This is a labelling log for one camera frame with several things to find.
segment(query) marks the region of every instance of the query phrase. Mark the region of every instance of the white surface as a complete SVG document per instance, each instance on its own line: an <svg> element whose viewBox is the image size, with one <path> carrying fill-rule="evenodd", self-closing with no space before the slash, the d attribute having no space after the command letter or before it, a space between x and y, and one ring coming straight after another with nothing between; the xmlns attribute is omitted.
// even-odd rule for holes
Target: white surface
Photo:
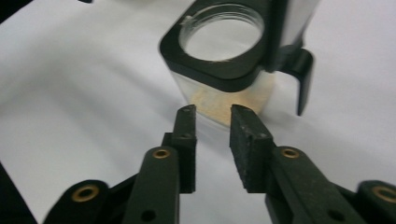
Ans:
<svg viewBox="0 0 396 224"><path fill-rule="evenodd" d="M0 160L41 222L85 179L134 175L185 105L158 52L191 1L35 0L0 26ZM306 33L317 58L309 104L277 77L261 117L333 182L396 184L396 2L321 1ZM242 188L228 133L198 118L197 191L180 223L270 223Z"/></svg>

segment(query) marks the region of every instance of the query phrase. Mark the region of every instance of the white table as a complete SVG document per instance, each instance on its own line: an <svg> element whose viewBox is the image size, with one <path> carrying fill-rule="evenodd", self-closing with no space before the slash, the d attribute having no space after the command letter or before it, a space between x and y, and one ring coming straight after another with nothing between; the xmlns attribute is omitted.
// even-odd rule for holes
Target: white table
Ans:
<svg viewBox="0 0 396 224"><path fill-rule="evenodd" d="M39 222L85 179L114 186L171 132L186 104L158 51L191 3L35 0L0 26L0 161ZM334 183L396 184L396 2L323 0L306 33L316 56L309 103L277 76L260 114L278 145L300 148ZM270 223L247 194L228 132L197 120L197 191L180 223Z"/></svg>

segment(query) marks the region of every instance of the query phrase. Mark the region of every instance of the circular opening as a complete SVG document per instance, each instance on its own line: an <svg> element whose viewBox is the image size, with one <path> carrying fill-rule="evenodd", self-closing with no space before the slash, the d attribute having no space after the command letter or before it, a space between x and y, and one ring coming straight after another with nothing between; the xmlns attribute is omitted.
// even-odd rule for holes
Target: circular opening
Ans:
<svg viewBox="0 0 396 224"><path fill-rule="evenodd" d="M335 210L329 210L327 212L327 214L329 215L329 217L331 217L332 219L336 220L336 221L345 221L346 218L344 216L344 214L335 211Z"/></svg>
<svg viewBox="0 0 396 224"><path fill-rule="evenodd" d="M157 215L155 214L154 211L147 210L142 213L142 216L140 218L142 219L142 221L150 222L150 221L154 220L156 216Z"/></svg>
<svg viewBox="0 0 396 224"><path fill-rule="evenodd" d="M95 185L85 185L73 193L72 200L76 203L84 203L96 197L98 193L99 188Z"/></svg>
<svg viewBox="0 0 396 224"><path fill-rule="evenodd" d="M171 153L166 149L159 149L154 152L153 156L157 159L164 159L168 157L170 154Z"/></svg>
<svg viewBox="0 0 396 224"><path fill-rule="evenodd" d="M373 188L374 194L389 203L396 203L396 190L384 186L376 186Z"/></svg>
<svg viewBox="0 0 396 224"><path fill-rule="evenodd" d="M295 159L300 156L298 151L290 148L286 148L282 150L282 154L284 157Z"/></svg>
<svg viewBox="0 0 396 224"><path fill-rule="evenodd" d="M179 42L191 57L224 61L251 49L262 37L263 21L249 7L207 7L182 22Z"/></svg>

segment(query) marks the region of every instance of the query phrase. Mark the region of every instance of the mounting hole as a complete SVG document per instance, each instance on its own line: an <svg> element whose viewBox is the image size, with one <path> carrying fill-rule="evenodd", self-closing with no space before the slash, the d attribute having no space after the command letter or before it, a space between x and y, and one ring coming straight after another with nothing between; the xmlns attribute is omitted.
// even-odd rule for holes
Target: mounting hole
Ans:
<svg viewBox="0 0 396 224"><path fill-rule="evenodd" d="M99 188L95 185L85 185L76 189L72 195L72 200L76 203L85 203L92 200L99 194Z"/></svg>
<svg viewBox="0 0 396 224"><path fill-rule="evenodd" d="M164 159L170 155L171 155L171 152L166 149L158 149L152 154L152 156L157 159Z"/></svg>
<svg viewBox="0 0 396 224"><path fill-rule="evenodd" d="M385 186L375 186L373 187L373 193L388 203L396 203L396 190L394 189Z"/></svg>
<svg viewBox="0 0 396 224"><path fill-rule="evenodd" d="M282 149L282 155L287 158L296 159L300 156L300 153L298 153L298 151L296 151L295 149L285 148Z"/></svg>
<svg viewBox="0 0 396 224"><path fill-rule="evenodd" d="M329 215L329 217L331 217L332 219L336 220L336 221L345 221L346 217L344 216L344 214L336 211L336 210L329 210L327 212L327 214Z"/></svg>
<svg viewBox="0 0 396 224"><path fill-rule="evenodd" d="M146 210L142 213L142 216L140 217L142 219L142 221L144 222L150 222L152 220L154 220L157 217L157 215L155 214L155 211L153 210Z"/></svg>

